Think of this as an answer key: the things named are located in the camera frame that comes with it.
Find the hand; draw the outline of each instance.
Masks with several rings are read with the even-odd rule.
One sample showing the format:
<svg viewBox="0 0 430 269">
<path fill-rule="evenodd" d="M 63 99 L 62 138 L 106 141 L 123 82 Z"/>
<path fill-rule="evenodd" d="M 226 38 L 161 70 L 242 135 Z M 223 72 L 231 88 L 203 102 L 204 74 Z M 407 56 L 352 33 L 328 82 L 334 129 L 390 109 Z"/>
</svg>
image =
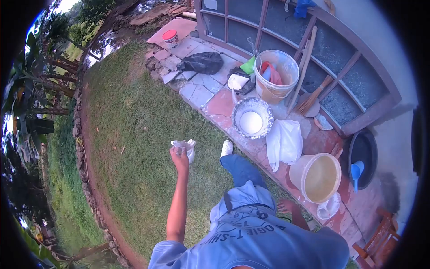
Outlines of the hand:
<svg viewBox="0 0 430 269">
<path fill-rule="evenodd" d="M 299 209 L 300 211 L 300 207 L 298 206 L 298 204 L 286 198 L 280 199 L 278 203 L 278 211 L 281 213 L 292 213 L 294 210 L 297 209 Z"/>
<path fill-rule="evenodd" d="M 178 173 L 188 172 L 190 161 L 188 160 L 187 150 L 185 147 L 171 147 L 170 156 L 172 157 L 172 161 L 175 164 Z"/>
</svg>

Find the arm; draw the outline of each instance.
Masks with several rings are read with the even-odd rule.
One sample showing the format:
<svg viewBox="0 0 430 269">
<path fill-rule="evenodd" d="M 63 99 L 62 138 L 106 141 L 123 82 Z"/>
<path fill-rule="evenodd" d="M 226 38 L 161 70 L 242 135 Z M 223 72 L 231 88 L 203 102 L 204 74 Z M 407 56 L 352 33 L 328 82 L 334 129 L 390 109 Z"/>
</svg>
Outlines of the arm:
<svg viewBox="0 0 430 269">
<path fill-rule="evenodd" d="M 278 204 L 278 210 L 282 213 L 290 212 L 293 217 L 292 224 L 297 225 L 300 228 L 305 229 L 307 231 L 310 231 L 309 226 L 306 223 L 306 220 L 301 214 L 301 210 L 298 204 L 294 203 L 291 200 L 283 198 L 280 200 L 280 203 Z"/>
<path fill-rule="evenodd" d="M 178 181 L 173 194 L 172 205 L 167 215 L 166 240 L 184 243 L 185 222 L 187 220 L 187 187 L 189 160 L 185 148 L 172 147 L 170 155 L 178 170 Z"/>
</svg>

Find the white wall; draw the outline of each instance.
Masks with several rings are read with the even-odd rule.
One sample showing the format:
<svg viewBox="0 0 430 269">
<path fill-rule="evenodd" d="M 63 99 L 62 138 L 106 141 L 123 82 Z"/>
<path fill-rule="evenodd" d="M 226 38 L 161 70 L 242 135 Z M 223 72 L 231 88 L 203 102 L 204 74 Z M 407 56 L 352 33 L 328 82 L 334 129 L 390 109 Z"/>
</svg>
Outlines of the white wall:
<svg viewBox="0 0 430 269">
<path fill-rule="evenodd" d="M 328 11 L 323 0 L 314 0 Z M 413 70 L 396 33 L 370 0 L 332 0 L 336 17 L 353 30 L 376 54 L 402 96 L 400 105 L 418 104 Z M 378 172 L 392 172 L 400 189 L 400 232 L 415 197 L 417 176 L 412 172 L 412 111 L 374 127 L 378 145 Z"/>
</svg>

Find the man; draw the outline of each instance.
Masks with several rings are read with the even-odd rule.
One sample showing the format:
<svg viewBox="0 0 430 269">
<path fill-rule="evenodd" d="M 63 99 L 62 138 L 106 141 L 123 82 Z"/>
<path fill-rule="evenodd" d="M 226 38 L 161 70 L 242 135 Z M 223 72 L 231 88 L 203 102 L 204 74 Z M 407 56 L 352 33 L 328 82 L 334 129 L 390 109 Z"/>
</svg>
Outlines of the man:
<svg viewBox="0 0 430 269">
<path fill-rule="evenodd" d="M 258 169 L 232 152 L 233 144 L 226 140 L 220 160 L 233 176 L 234 188 L 212 208 L 209 234 L 187 249 L 183 243 L 189 161 L 184 148 L 170 149 L 178 181 L 166 240 L 155 245 L 148 268 L 345 268 L 349 258 L 345 239 L 327 227 L 309 231 L 299 206 L 286 199 L 278 207 L 292 213 L 292 223 L 278 219 L 276 203 Z"/>
</svg>

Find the blue glove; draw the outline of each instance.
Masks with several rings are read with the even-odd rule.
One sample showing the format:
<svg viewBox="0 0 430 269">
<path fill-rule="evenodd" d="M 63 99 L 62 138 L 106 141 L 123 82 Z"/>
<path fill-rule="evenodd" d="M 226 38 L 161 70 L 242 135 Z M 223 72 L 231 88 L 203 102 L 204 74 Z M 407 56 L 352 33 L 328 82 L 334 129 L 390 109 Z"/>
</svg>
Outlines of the blue glove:
<svg viewBox="0 0 430 269">
<path fill-rule="evenodd" d="M 307 13 L 307 7 L 308 6 L 316 6 L 316 3 L 313 2 L 312 0 L 298 0 L 297 1 L 297 6 L 294 9 L 294 17 L 296 19 L 298 18 L 306 18 L 306 13 Z"/>
</svg>

